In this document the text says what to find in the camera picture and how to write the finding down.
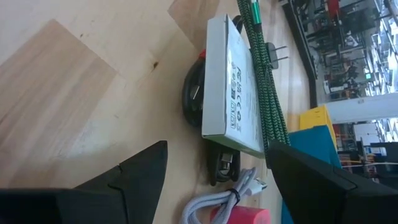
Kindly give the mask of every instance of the green braided cable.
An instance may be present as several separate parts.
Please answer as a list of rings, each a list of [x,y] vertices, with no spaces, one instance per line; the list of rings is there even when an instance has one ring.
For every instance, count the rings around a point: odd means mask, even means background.
[[[253,6],[253,2],[248,0],[237,1],[251,47],[254,72],[256,74],[257,94],[259,98],[264,152],[267,161],[267,151],[270,140],[276,139],[285,144],[290,144],[290,140],[282,108],[279,104],[274,77],[272,76],[272,66],[268,49],[264,42],[261,23],[259,23],[261,22],[261,17],[259,11],[252,11],[253,9],[258,9],[258,6],[251,7]]]

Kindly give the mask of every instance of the product box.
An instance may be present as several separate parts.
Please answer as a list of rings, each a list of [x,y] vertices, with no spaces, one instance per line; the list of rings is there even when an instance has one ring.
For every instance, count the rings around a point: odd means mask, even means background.
[[[208,21],[202,136],[264,158],[256,79],[247,44],[227,15]]]

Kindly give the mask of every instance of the yellow box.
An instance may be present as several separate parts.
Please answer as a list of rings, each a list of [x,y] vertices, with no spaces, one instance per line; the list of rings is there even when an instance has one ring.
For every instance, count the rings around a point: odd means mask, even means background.
[[[328,126],[331,138],[336,147],[337,145],[335,130],[333,130],[329,113],[325,105],[310,109],[300,115],[300,130],[321,125]]]

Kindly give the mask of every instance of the white usb cable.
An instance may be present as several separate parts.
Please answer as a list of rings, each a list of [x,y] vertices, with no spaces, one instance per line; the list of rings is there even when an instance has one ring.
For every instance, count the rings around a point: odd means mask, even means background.
[[[236,196],[243,198],[245,195],[255,195],[267,187],[263,181],[254,179],[255,176],[255,167],[249,170],[243,169],[233,189],[192,199],[183,210],[180,224],[201,224],[196,215],[197,210],[214,205],[221,207],[211,223],[226,224],[237,202]]]

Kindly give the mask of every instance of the pink object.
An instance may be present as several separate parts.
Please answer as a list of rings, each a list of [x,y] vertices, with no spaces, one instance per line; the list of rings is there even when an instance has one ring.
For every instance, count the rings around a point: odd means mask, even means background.
[[[216,215],[219,208],[211,211],[210,219]],[[268,209],[235,206],[227,224],[271,224]]]

